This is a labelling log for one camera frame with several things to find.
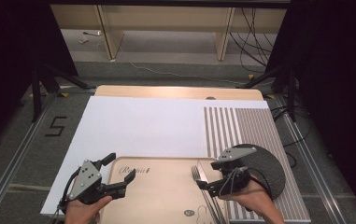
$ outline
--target wooden tray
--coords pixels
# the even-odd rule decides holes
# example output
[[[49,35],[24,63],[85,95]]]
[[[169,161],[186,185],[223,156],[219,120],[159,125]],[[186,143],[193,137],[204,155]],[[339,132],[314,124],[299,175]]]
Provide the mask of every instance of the wooden tray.
[[[214,171],[212,158],[120,157],[111,167],[109,183],[121,182],[136,168],[136,177],[128,185],[125,198],[108,204],[100,223],[112,224],[210,224],[214,223],[206,202],[192,179],[191,167],[201,162],[208,181],[222,178]],[[219,200],[228,223],[225,201]]]

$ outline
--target gray floor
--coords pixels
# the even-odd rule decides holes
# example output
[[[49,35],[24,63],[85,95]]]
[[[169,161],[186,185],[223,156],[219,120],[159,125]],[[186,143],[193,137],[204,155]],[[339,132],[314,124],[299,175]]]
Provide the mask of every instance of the gray floor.
[[[216,58],[212,34],[184,32],[127,32],[121,43],[121,49],[115,60],[109,61],[102,37],[86,35],[89,41],[80,44],[82,31],[63,30],[66,43],[72,58],[76,62],[80,79],[93,85],[181,85],[234,88],[238,84],[249,81],[248,72],[241,62],[250,69],[262,71],[263,68],[250,57],[240,56],[240,50],[230,39],[225,60]],[[267,35],[273,42],[275,35]],[[268,41],[259,35],[262,47],[271,49]],[[257,49],[248,48],[250,53],[258,54]],[[70,85],[60,80],[62,85]],[[270,93],[272,79],[258,85],[264,96]],[[32,124],[33,107],[30,90],[23,96],[23,106],[18,106],[9,124],[0,133],[0,178],[7,169],[17,148]],[[29,150],[24,155],[20,169],[14,175],[6,195],[0,202],[0,223],[48,223],[49,217],[39,215],[53,178],[78,126],[82,112],[88,102],[91,92],[72,92],[66,97],[52,98],[50,108],[36,132]],[[266,98],[270,108],[279,107],[281,102]],[[356,223],[356,198],[340,174],[333,160],[327,157],[327,148],[321,141],[317,128],[312,123],[310,115],[302,107],[296,109],[297,126],[306,137],[301,143],[309,148],[318,168],[321,170],[328,188],[338,202],[338,207],[346,223]],[[53,133],[50,124],[56,116],[59,125],[65,126],[63,135],[48,138],[47,133]],[[283,116],[276,121],[278,133],[283,145],[294,142],[292,131]],[[327,212],[324,202],[313,182],[306,162],[296,144],[285,147],[292,154],[288,157],[292,164],[294,177],[300,192],[311,214],[312,223],[334,223]]]

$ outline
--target metal fork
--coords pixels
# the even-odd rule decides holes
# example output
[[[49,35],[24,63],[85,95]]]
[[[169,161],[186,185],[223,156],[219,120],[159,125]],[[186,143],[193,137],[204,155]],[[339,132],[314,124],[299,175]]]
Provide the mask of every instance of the metal fork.
[[[196,180],[200,180],[200,174],[198,172],[198,168],[197,166],[192,166],[192,179],[194,180],[195,184],[197,183]],[[205,194],[205,191],[201,189],[201,192],[203,194],[203,197],[205,199],[205,202],[206,202],[206,206],[209,208],[209,212],[210,212],[210,215],[212,216],[213,218],[213,221],[216,223],[216,224],[221,224],[221,222],[219,221],[219,218],[218,216],[216,215],[215,213],[215,210],[213,209],[212,207],[212,204],[210,204],[210,201],[208,199],[208,197],[206,196]]]

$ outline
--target human hand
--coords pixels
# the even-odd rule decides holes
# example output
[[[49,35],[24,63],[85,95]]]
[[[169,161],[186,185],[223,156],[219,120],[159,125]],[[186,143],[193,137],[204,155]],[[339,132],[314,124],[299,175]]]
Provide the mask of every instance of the human hand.
[[[101,198],[93,204],[85,204],[79,200],[72,201],[67,204],[65,224],[88,224],[94,218],[99,222],[99,211],[112,201],[111,196]]]
[[[241,206],[254,211],[258,216],[263,217],[267,223],[285,223],[283,216],[274,206],[270,196],[265,189],[253,180],[239,192],[223,195],[219,197],[226,201],[236,201]]]

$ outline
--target white paper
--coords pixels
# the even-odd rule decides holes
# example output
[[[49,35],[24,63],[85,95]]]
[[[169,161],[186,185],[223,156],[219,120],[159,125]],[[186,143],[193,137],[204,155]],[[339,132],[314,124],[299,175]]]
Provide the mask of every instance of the white paper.
[[[41,214],[52,216],[69,177],[84,160],[120,156],[206,157],[204,107],[268,108],[266,101],[93,96]],[[100,171],[108,181],[110,165]]]

